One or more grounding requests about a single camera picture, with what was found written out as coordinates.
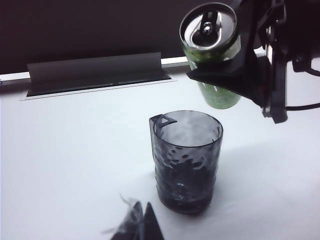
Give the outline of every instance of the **dark liquid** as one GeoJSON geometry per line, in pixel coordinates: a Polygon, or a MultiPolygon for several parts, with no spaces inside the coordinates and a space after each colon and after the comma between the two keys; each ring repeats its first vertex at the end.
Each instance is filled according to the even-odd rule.
{"type": "Polygon", "coordinates": [[[216,170],[205,166],[197,169],[187,160],[171,164],[156,164],[155,178],[158,196],[169,209],[183,214],[196,214],[210,204],[214,192],[216,170]]]}

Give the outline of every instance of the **white table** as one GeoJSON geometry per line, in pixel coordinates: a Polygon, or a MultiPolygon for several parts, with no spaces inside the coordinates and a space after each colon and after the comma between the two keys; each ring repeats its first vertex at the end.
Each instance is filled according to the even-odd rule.
{"type": "MultiPolygon", "coordinates": [[[[184,71],[170,69],[174,82],[54,97],[3,93],[1,239],[107,240],[127,212],[120,194],[151,202],[166,240],[320,239],[320,109],[277,125],[245,98],[213,109],[184,71]],[[176,110],[224,127],[212,203],[198,217],[157,197],[149,118],[176,110]]],[[[288,67],[288,105],[320,102],[319,90],[320,79],[288,67]]]]}

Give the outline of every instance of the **green can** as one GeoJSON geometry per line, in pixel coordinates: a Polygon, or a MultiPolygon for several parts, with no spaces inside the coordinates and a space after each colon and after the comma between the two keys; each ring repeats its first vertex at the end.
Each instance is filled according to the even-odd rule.
{"type": "MultiPolygon", "coordinates": [[[[208,3],[196,7],[182,20],[180,40],[191,69],[203,64],[229,61],[241,49],[237,16],[223,3],[208,3]]],[[[240,99],[236,93],[222,87],[198,82],[205,101],[215,109],[227,109],[240,99]]]]}

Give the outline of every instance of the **cup rim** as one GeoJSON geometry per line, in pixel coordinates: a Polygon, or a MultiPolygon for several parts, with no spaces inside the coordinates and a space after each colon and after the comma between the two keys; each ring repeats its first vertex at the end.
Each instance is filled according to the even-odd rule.
{"type": "Polygon", "coordinates": [[[175,112],[197,112],[197,113],[205,114],[205,115],[213,118],[213,119],[221,126],[221,132],[220,132],[218,138],[217,138],[215,141],[209,142],[209,143],[204,144],[204,145],[198,145],[198,146],[181,146],[181,145],[177,145],[177,144],[168,142],[168,141],[166,141],[166,140],[164,140],[164,139],[161,139],[161,138],[158,136],[158,134],[157,134],[156,131],[155,131],[156,122],[158,121],[158,119],[157,119],[157,120],[154,122],[154,124],[153,124],[152,130],[153,130],[154,135],[155,135],[159,140],[161,140],[161,141],[163,141],[163,142],[165,142],[165,143],[167,143],[167,144],[170,144],[170,145],[172,145],[172,146],[179,147],[179,148],[200,148],[200,147],[205,147],[205,146],[209,146],[209,145],[211,145],[211,144],[214,144],[214,143],[216,143],[217,141],[219,141],[220,139],[222,139],[222,137],[223,137],[223,135],[224,135],[224,127],[222,126],[221,122],[220,122],[218,119],[216,119],[214,116],[211,116],[211,115],[209,115],[209,114],[207,114],[207,113],[205,113],[205,112],[202,112],[202,111],[195,111],[195,110],[177,110],[177,111],[170,111],[170,112],[167,112],[167,113],[162,114],[162,115],[165,116],[165,115],[167,115],[167,114],[171,114],[171,113],[175,113],[175,112]]]}

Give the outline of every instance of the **black backdrop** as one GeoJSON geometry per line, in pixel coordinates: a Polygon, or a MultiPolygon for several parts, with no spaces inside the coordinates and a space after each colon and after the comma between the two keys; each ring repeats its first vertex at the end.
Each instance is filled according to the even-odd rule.
{"type": "Polygon", "coordinates": [[[208,0],[4,0],[0,74],[47,61],[183,52],[179,25],[208,0]]]}

